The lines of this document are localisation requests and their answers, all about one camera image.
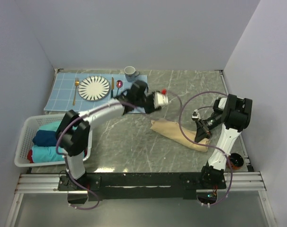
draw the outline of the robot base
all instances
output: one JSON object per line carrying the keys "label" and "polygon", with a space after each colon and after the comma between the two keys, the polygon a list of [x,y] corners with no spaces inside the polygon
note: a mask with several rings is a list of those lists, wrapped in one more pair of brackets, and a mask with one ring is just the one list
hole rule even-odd
{"label": "robot base", "polygon": [[[196,190],[213,189],[202,185],[201,173],[90,173],[87,174],[88,187],[100,200],[144,199],[144,198],[183,198],[197,199]],[[224,177],[217,185],[225,189]],[[59,191],[78,191],[69,177],[61,176]],[[89,200],[96,198],[89,194]]]}

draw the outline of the teal towel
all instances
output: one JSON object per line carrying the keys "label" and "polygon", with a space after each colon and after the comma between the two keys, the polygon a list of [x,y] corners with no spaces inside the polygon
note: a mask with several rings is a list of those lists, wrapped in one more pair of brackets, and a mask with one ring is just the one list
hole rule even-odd
{"label": "teal towel", "polygon": [[46,131],[57,131],[61,121],[52,122],[49,124],[45,124],[39,127],[38,130],[46,130]]}
{"label": "teal towel", "polygon": [[34,163],[64,161],[63,156],[56,153],[55,147],[39,147],[34,145],[32,151]]}

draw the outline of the white plate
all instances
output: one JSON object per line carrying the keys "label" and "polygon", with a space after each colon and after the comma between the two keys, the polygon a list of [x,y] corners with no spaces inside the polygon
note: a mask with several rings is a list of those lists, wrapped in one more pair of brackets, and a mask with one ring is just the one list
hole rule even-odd
{"label": "white plate", "polygon": [[78,86],[79,95],[88,101],[101,100],[109,91],[109,81],[101,76],[87,77]]}

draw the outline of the red cloth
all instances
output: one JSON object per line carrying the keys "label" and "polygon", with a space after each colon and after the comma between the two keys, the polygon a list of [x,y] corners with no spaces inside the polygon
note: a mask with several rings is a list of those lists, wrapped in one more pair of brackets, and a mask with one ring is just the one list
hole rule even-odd
{"label": "red cloth", "polygon": [[31,150],[29,150],[28,155],[27,155],[27,159],[30,161],[30,163],[34,163],[33,159],[32,159],[32,153],[33,153],[33,151],[31,149]]}
{"label": "red cloth", "polygon": [[[86,148],[86,149],[85,149],[85,157],[87,156],[87,153],[88,153],[88,150],[87,150],[87,148]],[[32,159],[32,154],[33,154],[33,151],[32,151],[32,149],[31,149],[31,150],[29,150],[28,155],[27,155],[27,159],[30,161],[30,163],[34,163],[34,162],[33,162],[33,159]]]}

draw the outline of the navy blue cloth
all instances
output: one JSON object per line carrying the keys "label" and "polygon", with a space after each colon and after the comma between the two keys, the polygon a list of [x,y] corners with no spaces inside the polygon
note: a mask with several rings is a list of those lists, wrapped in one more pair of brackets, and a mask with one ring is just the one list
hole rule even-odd
{"label": "navy blue cloth", "polygon": [[55,147],[57,139],[54,131],[38,130],[32,142],[39,147]]}

